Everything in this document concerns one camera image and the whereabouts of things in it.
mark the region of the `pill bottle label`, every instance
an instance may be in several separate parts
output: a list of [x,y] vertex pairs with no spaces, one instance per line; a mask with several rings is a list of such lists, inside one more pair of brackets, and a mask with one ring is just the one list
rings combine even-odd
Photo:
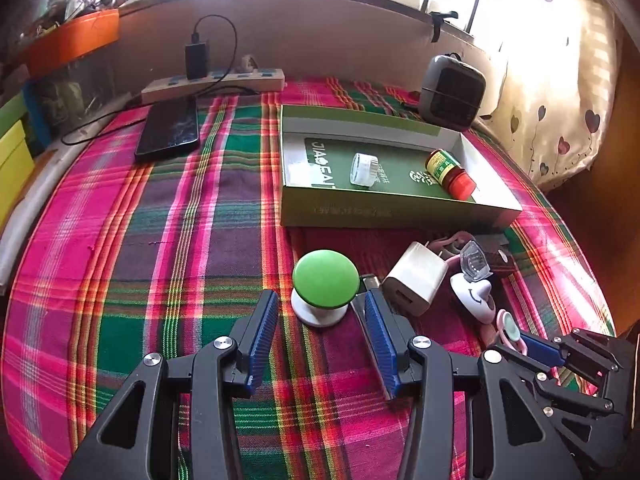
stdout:
[[431,155],[427,163],[427,171],[433,175],[440,185],[449,171],[459,168],[459,162],[444,150],[438,150]]

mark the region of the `green button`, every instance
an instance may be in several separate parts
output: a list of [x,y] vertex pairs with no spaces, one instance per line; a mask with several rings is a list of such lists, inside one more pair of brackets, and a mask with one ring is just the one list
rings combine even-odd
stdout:
[[360,277],[344,254],[322,249],[300,258],[293,269],[293,286],[311,306],[338,308],[354,298]]

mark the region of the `yellow box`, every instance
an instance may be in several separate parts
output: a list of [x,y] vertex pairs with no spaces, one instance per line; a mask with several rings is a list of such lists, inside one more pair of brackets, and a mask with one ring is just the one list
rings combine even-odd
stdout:
[[22,122],[18,121],[0,137],[0,226],[4,225],[33,167]]

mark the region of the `plaid bed sheet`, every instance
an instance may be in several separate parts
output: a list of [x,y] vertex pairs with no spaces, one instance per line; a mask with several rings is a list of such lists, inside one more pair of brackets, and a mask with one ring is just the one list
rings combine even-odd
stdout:
[[[249,313],[263,288],[282,299],[263,386],[234,405],[249,479],[396,477],[410,403],[385,402],[353,313],[322,331],[290,307],[291,272],[331,248],[385,276],[418,230],[280,227],[278,107],[321,105],[416,118],[406,92],[334,78],[282,93],[217,96],[198,105],[201,147],[136,166],[142,125],[97,139],[70,168],[18,270],[2,348],[4,416],[43,480],[57,480],[127,374],[150,351],[198,351]],[[112,125],[142,118],[120,114]],[[613,334],[580,249],[545,197],[491,140],[468,132],[522,204],[506,231],[518,271],[498,302],[542,336],[574,327]],[[444,305],[414,320],[451,351],[479,354],[478,334]],[[562,375],[568,386],[575,378]],[[188,478],[188,399],[181,408],[179,477]],[[452,476],[465,474],[465,419],[456,397]]]

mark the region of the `storage box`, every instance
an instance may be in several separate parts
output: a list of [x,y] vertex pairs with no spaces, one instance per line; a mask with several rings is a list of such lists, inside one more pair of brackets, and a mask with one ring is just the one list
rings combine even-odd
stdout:
[[[425,172],[428,153],[451,153],[478,185],[452,199]],[[320,227],[418,227],[497,232],[522,208],[500,176],[459,132],[381,114],[309,106],[282,107],[281,224]],[[355,153],[377,156],[367,189],[350,183]]]
[[0,138],[0,230],[33,167],[22,122],[17,121]]

